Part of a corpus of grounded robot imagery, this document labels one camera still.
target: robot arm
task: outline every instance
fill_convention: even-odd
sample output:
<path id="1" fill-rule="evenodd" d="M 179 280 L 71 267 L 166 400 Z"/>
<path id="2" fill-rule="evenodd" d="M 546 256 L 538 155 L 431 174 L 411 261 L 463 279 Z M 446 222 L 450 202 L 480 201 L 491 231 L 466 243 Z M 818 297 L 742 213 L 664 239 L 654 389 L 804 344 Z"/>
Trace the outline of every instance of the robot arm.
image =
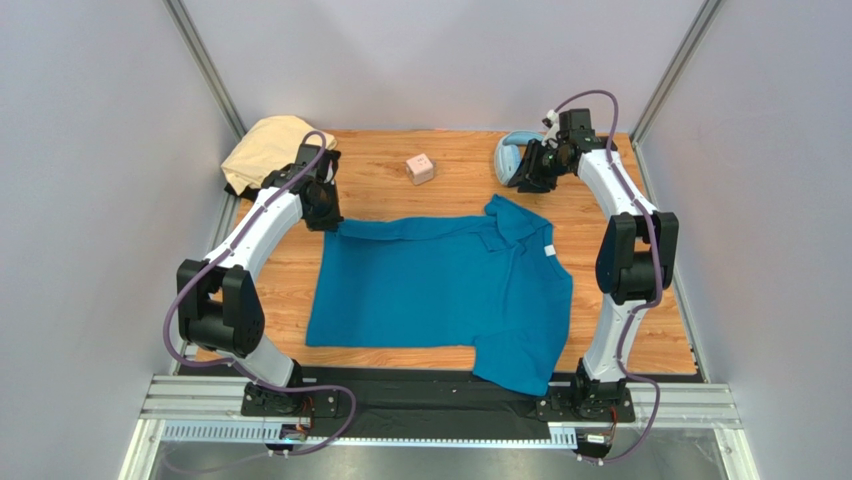
<path id="1" fill-rule="evenodd" d="M 618 382 L 624 378 L 624 373 L 615 361 L 618 355 L 618 339 L 630 312 L 646 303 L 656 293 L 653 288 L 654 272 L 649 253 L 634 252 L 637 236 L 647 238 L 647 227 L 635 204 L 642 203 L 654 218 L 658 234 L 662 233 L 658 235 L 658 243 L 665 246 L 669 254 L 669 257 L 661 262 L 664 273 L 663 288 L 671 283 L 674 242 L 677 235 L 677 218 L 671 213 L 658 212 L 630 180 L 618 152 L 612 152 L 612 158 L 613 163 L 610 165 L 604 150 L 592 150 L 581 156 L 577 168 L 577 176 L 589 186 L 604 216 L 610 219 L 596 264 L 598 286 L 604 292 L 601 314 L 592 345 L 583 357 L 583 369 L 589 379 L 604 383 Z M 613 169 L 618 169 L 627 180 L 634 200 L 624 191 Z M 675 235 L 674 242 L 670 239 L 671 235 Z M 646 312 L 647 310 L 639 310 L 635 314 L 625 336 L 622 351 L 622 361 L 625 364 Z"/>
<path id="2" fill-rule="evenodd" d="M 636 307 L 656 297 L 651 253 L 636 251 L 637 240 L 646 245 L 650 242 L 647 223 L 636 204 L 641 203 L 654 223 L 664 289 L 672 280 L 678 221 L 673 213 L 658 211 L 642 195 L 624 171 L 617 151 L 610 152 L 613 161 L 609 162 L 606 141 L 591 128 L 588 109 L 559 114 L 551 110 L 544 124 L 548 132 L 541 141 L 527 144 L 508 186 L 521 192 L 546 193 L 556 188 L 559 176 L 574 173 L 592 190 L 609 220 L 595 266 L 598 287 L 604 294 L 601 314 L 571 387 L 576 409 L 608 412 L 610 406 L 622 402 L 626 392 L 625 375 L 617 362 L 619 339 L 624 335 L 621 359 L 626 364 L 645 310 L 635 314 L 627 332 L 626 320 Z"/>
<path id="3" fill-rule="evenodd" d="M 179 305 L 180 335 L 234 359 L 255 377 L 279 387 L 300 379 L 294 378 L 295 362 L 263 334 L 265 319 L 253 279 L 284 234 L 301 219 L 310 230 L 336 230 L 343 221 L 334 182 L 340 153 L 327 150 L 310 167 L 318 152 L 318 147 L 302 145 L 295 163 L 264 180 L 251 210 L 228 238 L 203 261 L 184 261 L 177 273 L 180 290 L 209 262 L 227 255 Z M 288 191 L 280 191 L 306 169 Z M 217 291 L 222 293 L 221 301 L 211 298 Z"/>

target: white wall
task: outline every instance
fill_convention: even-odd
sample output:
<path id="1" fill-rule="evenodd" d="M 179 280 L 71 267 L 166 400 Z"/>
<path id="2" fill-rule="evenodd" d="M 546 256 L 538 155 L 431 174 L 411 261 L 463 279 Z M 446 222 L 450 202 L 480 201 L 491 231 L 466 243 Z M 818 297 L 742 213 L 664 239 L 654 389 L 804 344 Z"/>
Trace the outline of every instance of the white wall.
<path id="1" fill-rule="evenodd" d="M 540 128 L 582 90 L 632 129 L 701 0 L 187 0 L 247 126 Z M 605 98 L 585 103 L 609 126 Z"/>
<path id="2" fill-rule="evenodd" d="M 0 477 L 112 479 L 234 139 L 159 0 L 0 12 Z"/>
<path id="3" fill-rule="evenodd" d="M 852 4 L 732 0 L 642 147 L 762 478 L 849 478 Z"/>

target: pink cube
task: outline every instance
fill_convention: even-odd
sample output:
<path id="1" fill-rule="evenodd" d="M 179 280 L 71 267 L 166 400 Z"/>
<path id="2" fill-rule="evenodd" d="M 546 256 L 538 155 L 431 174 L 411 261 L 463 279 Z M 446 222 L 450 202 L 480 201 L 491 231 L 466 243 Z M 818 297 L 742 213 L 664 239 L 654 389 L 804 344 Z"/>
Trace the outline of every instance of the pink cube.
<path id="1" fill-rule="evenodd" d="M 425 153 L 405 161 L 405 172 L 415 185 L 420 185 L 435 178 L 435 162 L 429 160 Z"/>

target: folded beige shirt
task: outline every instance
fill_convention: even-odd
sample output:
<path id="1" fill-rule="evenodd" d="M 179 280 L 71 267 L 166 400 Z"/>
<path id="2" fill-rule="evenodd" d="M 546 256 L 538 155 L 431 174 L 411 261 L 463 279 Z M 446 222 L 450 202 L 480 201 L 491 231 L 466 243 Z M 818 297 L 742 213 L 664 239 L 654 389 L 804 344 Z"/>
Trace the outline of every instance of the folded beige shirt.
<path id="1" fill-rule="evenodd" d="M 264 118 L 251 127 L 234 151 L 222 163 L 222 172 L 237 195 L 247 188 L 259 189 L 263 179 L 273 170 L 296 161 L 296 152 L 302 139 L 314 127 L 293 115 Z M 337 139 L 325 134 L 326 148 L 334 148 Z M 308 139 L 311 145 L 320 145 L 319 137 Z"/>

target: wooden surface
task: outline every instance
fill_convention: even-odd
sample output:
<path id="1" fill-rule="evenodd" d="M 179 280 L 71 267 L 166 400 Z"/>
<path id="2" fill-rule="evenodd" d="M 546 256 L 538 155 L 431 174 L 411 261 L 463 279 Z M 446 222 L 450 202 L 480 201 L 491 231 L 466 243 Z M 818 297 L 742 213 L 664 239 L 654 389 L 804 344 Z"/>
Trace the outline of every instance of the wooden surface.
<path id="1" fill-rule="evenodd" d="M 574 371 L 588 349 L 601 307 L 595 260 L 606 220 L 579 179 L 566 175 L 544 195 L 519 194 L 497 182 L 493 152 L 500 132 L 332 131 L 342 152 L 337 174 L 344 217 L 394 220 L 410 216 L 481 215 L 494 193 L 538 213 L 554 225 L 560 262 L 574 277 L 568 343 L 557 370 Z M 640 185 L 638 166 L 626 135 L 616 137 L 622 161 Z M 404 161 L 426 153 L 437 163 L 436 177 L 414 186 Z M 239 218 L 251 204 L 244 201 Z M 471 369 L 472 347 L 336 348 L 305 346 L 314 289 L 322 257 L 321 233 L 304 225 L 290 230 L 257 280 L 266 314 L 266 335 L 302 365 Z M 208 352 L 199 355 L 209 357 Z M 642 322 L 629 358 L 631 370 L 694 373 L 695 368 L 672 290 Z"/>

